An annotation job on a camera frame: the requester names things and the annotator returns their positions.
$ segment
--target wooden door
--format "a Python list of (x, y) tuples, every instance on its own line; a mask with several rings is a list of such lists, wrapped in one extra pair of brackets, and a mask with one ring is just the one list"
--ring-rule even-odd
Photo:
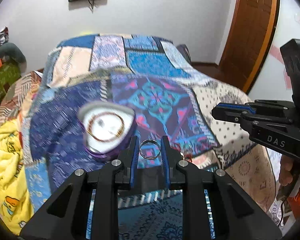
[(226, 82), (246, 92), (264, 59), (277, 0), (237, 0), (219, 69)]

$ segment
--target white wall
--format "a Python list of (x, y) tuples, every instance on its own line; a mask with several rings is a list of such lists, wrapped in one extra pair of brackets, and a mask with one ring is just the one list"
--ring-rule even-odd
[(0, 29), (25, 54), (27, 72), (44, 67), (61, 40), (82, 32), (136, 33), (185, 43), (193, 61), (215, 62), (231, 0), (3, 0)]
[(218, 51), (218, 54), (217, 54), (217, 57), (216, 57), (216, 64), (217, 65), (220, 64), (220, 60), (221, 60), (223, 51), (225, 49), (228, 36), (229, 36), (236, 1), (237, 0), (231, 0), (230, 1), (229, 13), (228, 13), (227, 21), (226, 21), (226, 26), (225, 26), (225, 30), (223, 32), (223, 36), (222, 36), (222, 40), (221, 40), (221, 43), (220, 43), (219, 51)]
[[(278, 23), (272, 42), (280, 48), (289, 40), (300, 39), (300, 24), (295, 21), (300, 14), (300, 6), (295, 0), (280, 0)], [(268, 54), (260, 74), (253, 85), (249, 97), (255, 99), (277, 99), (292, 101), (292, 90), (286, 89), (284, 65)]]

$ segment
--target cartoon duck print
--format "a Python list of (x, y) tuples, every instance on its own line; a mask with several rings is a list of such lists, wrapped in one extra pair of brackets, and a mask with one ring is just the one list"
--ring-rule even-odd
[(13, 214), (13, 212), (15, 211), (16, 207), (19, 204), (19, 200), (17, 200), (16, 198), (12, 198), (9, 196), (6, 196), (5, 201), (3, 202), (3, 204), (6, 206), (7, 211), (10, 215)]

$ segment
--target metal ring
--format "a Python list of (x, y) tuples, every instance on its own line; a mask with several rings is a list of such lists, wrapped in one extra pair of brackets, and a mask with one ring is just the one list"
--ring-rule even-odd
[[(141, 147), (142, 147), (143, 145), (145, 145), (146, 143), (152, 143), (152, 144), (154, 144), (154, 145), (157, 145), (157, 147), (159, 148), (159, 152), (158, 152), (158, 154), (157, 154), (156, 156), (154, 156), (154, 157), (147, 157), (147, 156), (144, 156), (144, 155), (143, 155), (143, 153), (141, 152)], [(154, 160), (154, 159), (158, 158), (159, 155), (160, 155), (160, 153), (161, 153), (161, 147), (160, 147), (160, 144), (157, 143), (155, 140), (145, 140), (145, 141), (143, 141), (143, 142), (140, 144), (140, 147), (139, 147), (139, 153), (140, 153), (140, 155), (141, 155), (143, 158), (145, 158), (146, 160)]]

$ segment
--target bed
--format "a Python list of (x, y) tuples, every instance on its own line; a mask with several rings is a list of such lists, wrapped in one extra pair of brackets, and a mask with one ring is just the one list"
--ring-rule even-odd
[[(192, 68), (170, 40), (94, 34), (63, 41), (48, 55), (40, 87), (29, 89), (24, 98), (25, 111), (14, 129), (22, 145), (19, 172), (25, 174), (30, 216), (74, 170), (92, 171), (104, 165), (86, 152), (76, 118), (78, 108), (93, 100), (133, 108), (140, 141), (160, 141), (168, 135), (171, 145), (192, 153), (191, 161), (198, 167), (225, 169), (265, 212), (275, 200), (278, 174), (272, 166), (278, 166), (280, 157), (274, 153), (270, 158), (266, 148), (251, 142), (239, 125), (211, 116), (219, 102), (244, 104), (249, 98)], [(151, 103), (145, 105), (145, 98)], [(150, 174), (160, 165), (160, 157), (151, 161), (139, 157), (140, 171)], [(120, 239), (182, 237), (180, 191), (148, 188), (122, 195), (118, 209)], [(26, 221), (14, 223), (21, 230)]]

